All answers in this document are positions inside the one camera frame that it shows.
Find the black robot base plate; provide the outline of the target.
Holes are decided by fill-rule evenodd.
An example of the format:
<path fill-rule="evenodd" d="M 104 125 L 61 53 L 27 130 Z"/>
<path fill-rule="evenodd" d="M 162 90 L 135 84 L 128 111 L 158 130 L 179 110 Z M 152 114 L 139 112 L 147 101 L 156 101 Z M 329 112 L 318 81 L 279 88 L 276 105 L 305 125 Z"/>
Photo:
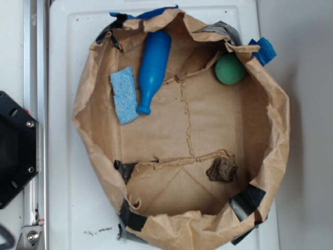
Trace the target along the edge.
<path fill-rule="evenodd" d="M 37 121 L 1 91 L 1 209 L 37 174 Z"/>

